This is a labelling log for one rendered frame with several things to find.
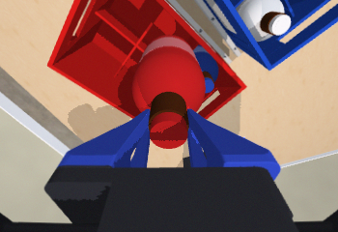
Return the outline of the red crate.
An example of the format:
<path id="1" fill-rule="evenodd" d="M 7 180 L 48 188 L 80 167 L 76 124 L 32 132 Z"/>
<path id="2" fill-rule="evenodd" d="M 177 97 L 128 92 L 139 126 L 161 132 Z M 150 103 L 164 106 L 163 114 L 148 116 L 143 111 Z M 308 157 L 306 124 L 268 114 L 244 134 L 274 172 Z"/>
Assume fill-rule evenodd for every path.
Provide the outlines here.
<path id="1" fill-rule="evenodd" d="M 131 84 L 146 46 L 159 36 L 178 36 L 192 50 L 201 45 L 219 68 L 214 88 L 203 102 L 217 90 L 220 95 L 198 113 L 204 115 L 225 94 L 235 72 L 167 0 L 156 1 L 91 0 L 73 36 L 89 2 L 74 0 L 48 61 L 50 68 L 133 119 L 141 112 L 133 100 Z"/>

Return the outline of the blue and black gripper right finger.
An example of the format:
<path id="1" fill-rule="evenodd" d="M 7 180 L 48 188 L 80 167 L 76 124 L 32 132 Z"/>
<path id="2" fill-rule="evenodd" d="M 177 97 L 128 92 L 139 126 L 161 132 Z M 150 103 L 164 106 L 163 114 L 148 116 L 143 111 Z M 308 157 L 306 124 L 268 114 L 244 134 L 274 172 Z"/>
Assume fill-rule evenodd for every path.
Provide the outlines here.
<path id="1" fill-rule="evenodd" d="M 273 181 L 276 179 L 281 167 L 270 150 L 221 128 L 190 108 L 187 115 L 191 167 L 207 167 L 207 159 L 208 167 L 260 166 L 268 170 Z"/>

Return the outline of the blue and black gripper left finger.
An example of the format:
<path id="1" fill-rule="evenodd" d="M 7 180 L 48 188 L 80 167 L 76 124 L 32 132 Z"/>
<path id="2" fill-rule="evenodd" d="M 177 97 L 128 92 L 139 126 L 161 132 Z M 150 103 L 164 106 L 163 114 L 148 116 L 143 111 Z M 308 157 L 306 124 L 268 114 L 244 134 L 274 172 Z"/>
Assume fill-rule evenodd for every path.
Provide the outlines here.
<path id="1" fill-rule="evenodd" d="M 149 118 L 150 109 L 146 109 L 117 128 L 67 151 L 57 167 L 62 165 L 129 167 L 129 161 L 130 167 L 147 167 L 150 148 Z"/>

